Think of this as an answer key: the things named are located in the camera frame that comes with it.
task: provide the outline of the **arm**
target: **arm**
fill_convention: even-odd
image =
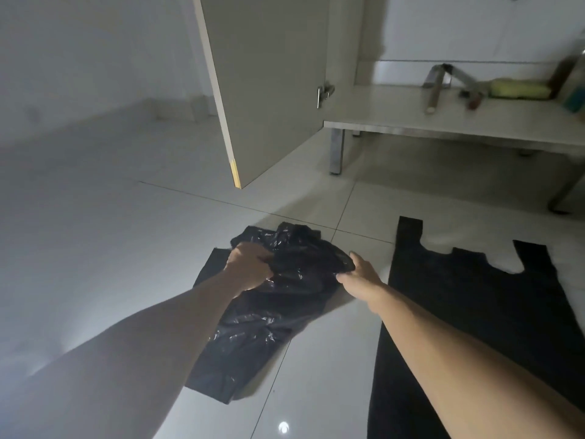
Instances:
[[[151,438],[230,301],[272,276],[270,253],[241,243],[225,269],[71,350],[11,395],[9,432],[26,438]]]
[[[583,413],[557,392],[383,284],[369,262],[350,255],[356,269],[338,280],[380,315],[453,439],[585,437]]]

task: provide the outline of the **sponge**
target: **sponge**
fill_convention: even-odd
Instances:
[[[497,78],[490,83],[490,96],[492,97],[547,100],[550,95],[551,88],[536,81]]]

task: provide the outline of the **crumpled black plastic bag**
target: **crumpled black plastic bag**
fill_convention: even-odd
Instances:
[[[231,245],[240,242],[259,243],[274,253],[274,277],[230,303],[185,384],[226,404],[323,313],[339,287],[335,274],[355,268],[346,253],[321,240],[320,231],[304,225],[283,222],[276,231],[247,227]],[[214,249],[195,284],[220,272],[229,253]]]

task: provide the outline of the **flat black plastic bag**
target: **flat black plastic bag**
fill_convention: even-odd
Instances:
[[[278,349],[320,316],[338,289],[336,273],[352,271],[352,259],[321,232],[283,222],[276,231],[247,227],[232,239],[262,244],[274,253],[274,277],[232,300],[201,353],[186,387],[223,403],[267,364]],[[220,272],[230,250],[214,249],[195,284]]]

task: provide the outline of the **metal bar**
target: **metal bar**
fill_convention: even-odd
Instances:
[[[343,166],[343,141],[345,130],[333,128],[331,130],[331,149],[329,151],[329,173],[338,176]]]
[[[570,212],[568,211],[561,211],[557,208],[559,204],[568,196],[569,192],[573,191],[573,188],[581,177],[585,174],[585,160],[580,158],[573,162],[572,167],[569,169],[569,176],[566,182],[560,187],[559,191],[549,200],[547,208],[550,212],[560,215],[566,215]]]

